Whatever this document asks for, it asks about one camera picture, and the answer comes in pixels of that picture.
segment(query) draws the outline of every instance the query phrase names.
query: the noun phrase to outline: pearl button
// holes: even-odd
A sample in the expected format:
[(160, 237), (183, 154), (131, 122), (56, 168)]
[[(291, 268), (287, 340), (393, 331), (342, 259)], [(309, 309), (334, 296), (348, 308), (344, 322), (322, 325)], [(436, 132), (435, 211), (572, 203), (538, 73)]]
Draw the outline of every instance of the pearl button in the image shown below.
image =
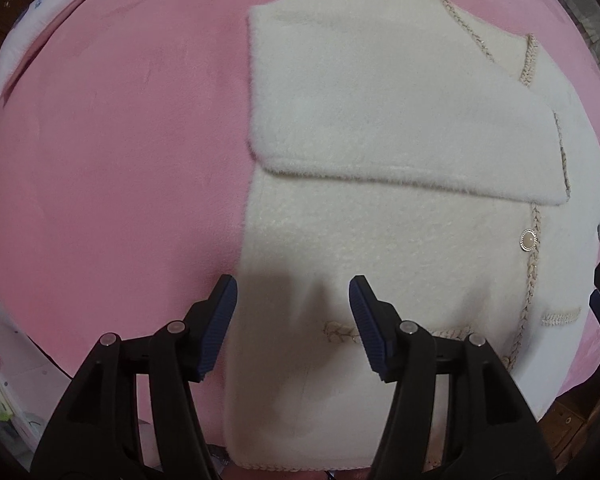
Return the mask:
[(533, 251), (538, 245), (538, 236), (532, 229), (526, 229), (520, 237), (520, 247), (523, 251)]

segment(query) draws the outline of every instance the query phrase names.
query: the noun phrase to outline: white pillow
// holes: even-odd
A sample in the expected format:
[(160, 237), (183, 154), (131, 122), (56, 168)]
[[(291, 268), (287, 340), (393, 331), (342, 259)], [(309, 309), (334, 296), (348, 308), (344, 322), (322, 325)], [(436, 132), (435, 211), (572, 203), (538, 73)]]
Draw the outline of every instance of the white pillow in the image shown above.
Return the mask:
[(0, 48), (0, 97), (56, 28), (84, 0), (34, 0), (16, 21)]

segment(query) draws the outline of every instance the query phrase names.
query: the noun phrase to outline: blue gripper pad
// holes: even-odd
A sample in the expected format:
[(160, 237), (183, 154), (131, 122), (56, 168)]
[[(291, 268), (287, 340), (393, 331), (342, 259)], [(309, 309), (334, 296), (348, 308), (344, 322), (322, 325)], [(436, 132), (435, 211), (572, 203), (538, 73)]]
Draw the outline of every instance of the blue gripper pad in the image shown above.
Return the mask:
[(397, 353), (395, 330), (400, 316), (391, 304), (378, 301), (364, 276), (349, 282), (349, 305), (371, 369), (384, 381), (390, 371), (389, 360)]
[(208, 300), (194, 304), (185, 317), (191, 335), (200, 342), (196, 372), (200, 380), (214, 369), (238, 301), (238, 284), (223, 274)]

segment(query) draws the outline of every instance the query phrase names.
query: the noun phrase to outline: button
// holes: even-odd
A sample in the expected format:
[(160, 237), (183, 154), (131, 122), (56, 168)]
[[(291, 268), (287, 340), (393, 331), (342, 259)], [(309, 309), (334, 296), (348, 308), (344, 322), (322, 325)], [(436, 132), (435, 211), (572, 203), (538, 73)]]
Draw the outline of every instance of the button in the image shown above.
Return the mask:
[(523, 251), (533, 251), (538, 245), (538, 235), (532, 229), (526, 229), (523, 231), (520, 237), (520, 247)]

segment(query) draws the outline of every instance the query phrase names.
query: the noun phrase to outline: white fabric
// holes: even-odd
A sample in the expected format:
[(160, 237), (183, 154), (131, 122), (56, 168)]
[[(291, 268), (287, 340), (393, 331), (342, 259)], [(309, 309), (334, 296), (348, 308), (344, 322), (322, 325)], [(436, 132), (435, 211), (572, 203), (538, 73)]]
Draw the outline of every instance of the white fabric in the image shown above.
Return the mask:
[[(356, 2), (369, 9), (368, 27), (352, 26), (354, 13), (349, 9), (359, 10)], [(560, 160), (559, 143), (551, 141), (542, 127), (546, 120), (542, 107), (560, 117), (571, 197), (565, 203), (556, 200), (560, 205), (539, 207), (538, 280), (512, 372), (536, 416), (551, 405), (576, 353), (586, 316), (552, 327), (542, 326), (541, 319), (578, 307), (586, 310), (593, 288), (600, 225), (596, 136), (574, 89), (542, 48), (533, 83), (524, 88), (517, 79), (525, 62), (525, 38), (458, 9), (488, 46), (494, 64), (458, 23), (443, 19), (435, 2), (446, 12), (439, 0), (280, 0), (254, 11), (258, 17), (252, 23), (252, 143), (258, 164), (238, 268), (240, 295), (228, 340), (226, 378), (227, 444), (240, 465), (329, 470), (371, 464), (394, 386), (381, 383), (370, 370), (362, 345), (353, 340), (329, 342), (322, 332), (330, 321), (354, 325), (347, 284), (356, 274), (366, 275), (378, 298), (393, 303), (403, 319), (413, 319), (432, 331), (470, 326), (484, 333), (500, 355), (509, 353), (527, 292), (529, 253), (520, 248), (520, 236), (532, 228), (529, 202), (544, 198), (551, 203), (550, 196), (558, 198), (558, 183), (565, 193), (562, 163), (554, 164), (556, 157)], [(283, 36), (295, 40), (292, 43), (272, 35), (280, 28), (282, 16), (289, 16), (288, 6), (298, 10), (296, 17), (302, 16), (282, 27)], [(327, 21), (322, 18), (325, 13), (331, 16)], [(406, 49), (408, 34), (383, 33), (383, 42), (399, 43), (409, 58), (405, 63), (417, 67), (420, 56), (427, 59), (428, 77), (437, 84), (423, 82), (422, 90), (430, 95), (421, 102), (433, 106), (437, 95), (440, 108), (459, 110), (464, 104), (487, 115), (485, 104), (502, 109), (509, 105), (501, 123), (492, 118), (490, 151), (476, 145), (486, 142), (485, 137), (470, 133), (471, 120), (482, 121), (479, 114), (466, 118), (466, 137), (457, 138), (448, 124), (453, 115), (431, 109), (432, 124), (442, 127), (427, 129), (426, 117), (414, 118), (420, 122), (422, 136), (430, 137), (430, 142), (420, 142), (407, 127), (411, 115), (402, 117), (402, 129), (398, 122), (373, 115), (369, 102), (379, 106), (383, 101), (371, 93), (352, 91), (343, 98), (334, 91), (330, 101), (331, 93), (321, 91), (325, 72), (330, 82), (339, 81), (336, 70), (327, 70), (333, 63), (342, 81), (364, 86), (368, 79), (369, 88), (382, 92), (390, 104), (386, 115), (404, 113), (400, 102), (407, 101), (414, 89), (388, 72), (376, 78), (363, 66), (388, 70), (376, 58), (387, 59), (389, 52), (398, 52), (395, 45), (382, 50), (370, 47), (366, 54), (360, 48), (357, 57), (339, 54), (350, 52), (354, 38), (358, 45), (375, 45), (374, 38), (365, 37), (365, 30), (378, 34), (381, 27), (376, 22), (384, 23), (388, 17), (399, 17), (403, 27), (413, 29), (413, 37), (421, 37), (429, 24), (439, 27), (438, 55), (452, 61), (459, 56), (455, 65), (436, 62), (428, 56), (430, 44), (410, 43)], [(311, 31), (310, 43), (300, 33), (308, 23), (324, 25), (324, 34)], [(281, 49), (270, 46), (269, 40)], [(458, 88), (446, 92), (446, 81), (461, 81), (450, 71), (462, 72), (460, 61), (469, 56), (471, 47), (482, 56), (470, 75), (476, 92), (464, 95)], [(322, 53), (324, 60), (307, 49)], [(392, 62), (402, 61), (394, 56)], [(365, 78), (353, 78), (353, 72)], [(510, 92), (486, 96), (478, 90), (481, 82), (489, 87), (501, 80), (503, 72), (522, 91), (510, 87)], [(318, 100), (310, 95), (312, 86)], [(471, 103), (472, 95), (486, 102)], [(521, 101), (503, 103), (501, 98)], [(322, 101), (336, 109), (329, 110)], [(523, 105), (528, 102), (535, 102), (531, 117)], [(356, 114), (358, 109), (366, 112)], [(343, 110), (352, 115), (345, 116)], [(320, 128), (324, 117), (329, 118), (328, 128)], [(390, 128), (375, 128), (379, 120)], [(529, 120), (538, 137), (529, 138), (515, 126)], [(556, 136), (555, 123), (550, 126), (551, 136)], [(501, 131), (520, 135), (524, 142), (512, 142)], [(365, 132), (372, 142), (365, 139)], [(347, 135), (354, 139), (348, 147)], [(394, 138), (400, 136), (410, 142)], [(457, 160), (444, 154), (436, 158), (431, 149), (439, 146), (444, 151), (447, 144), (456, 147)], [(423, 173), (408, 171), (394, 178), (382, 173), (384, 156), (397, 164), (405, 162), (402, 168), (414, 164), (426, 170), (429, 161), (444, 164), (436, 166), (430, 180), (423, 179)], [(490, 166), (485, 157), (502, 164)], [(531, 177), (514, 169), (513, 161)], [(453, 171), (447, 171), (451, 166), (445, 164), (452, 165)], [(480, 171), (487, 168), (493, 174), (489, 182), (480, 183), (480, 177), (487, 178)], [(449, 178), (451, 174), (465, 180)], [(555, 183), (545, 187), (544, 178)], [(459, 192), (466, 189), (483, 196)], [(504, 196), (518, 200), (503, 200)], [(443, 417), (439, 412), (436, 417), (434, 436), (439, 444)]]
[(34, 0), (0, 48), (0, 97), (60, 23), (84, 0)]

